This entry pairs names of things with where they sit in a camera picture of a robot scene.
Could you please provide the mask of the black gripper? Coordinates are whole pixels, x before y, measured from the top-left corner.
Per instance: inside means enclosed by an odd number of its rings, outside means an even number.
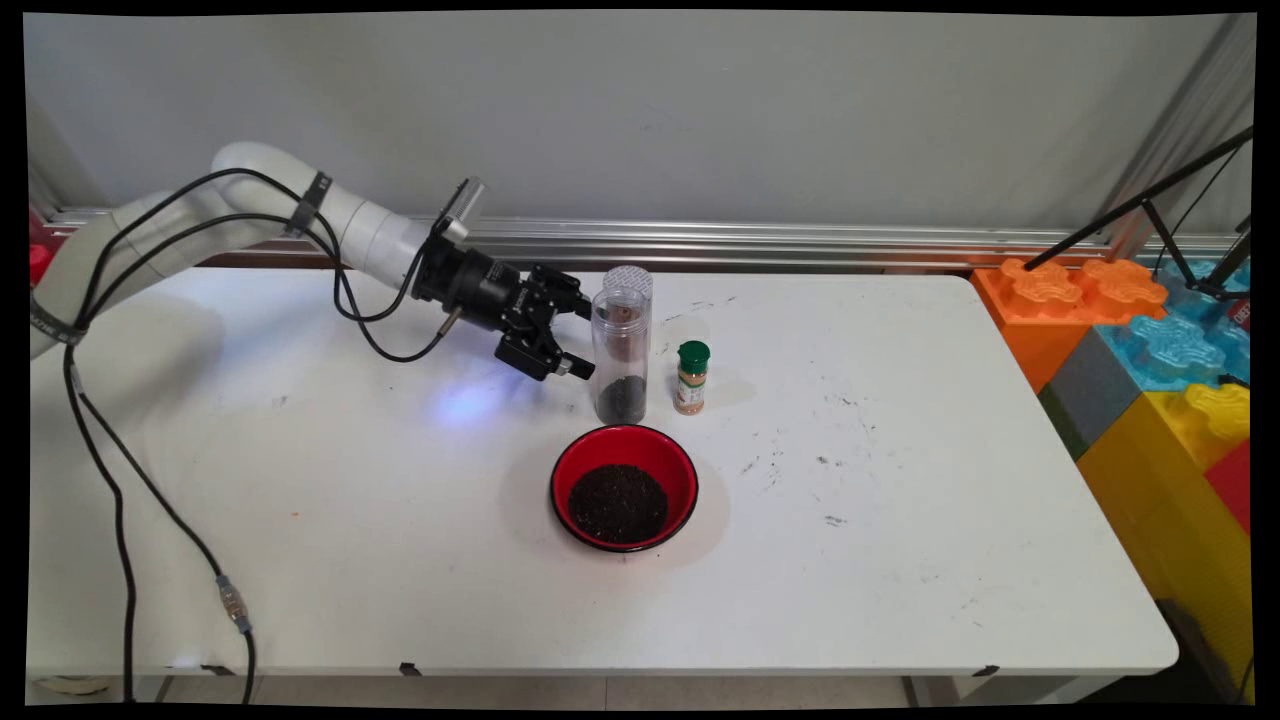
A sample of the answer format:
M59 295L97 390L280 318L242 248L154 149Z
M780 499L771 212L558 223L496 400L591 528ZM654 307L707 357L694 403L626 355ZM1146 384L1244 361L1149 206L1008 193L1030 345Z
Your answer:
M504 333L495 357L535 380L552 374L593 378L595 364L562 350L550 329L558 315L593 318L593 301L581 291L579 278L541 264L524 275L449 240L429 240L419 255L412 297L435 301L445 311L434 343L463 320Z

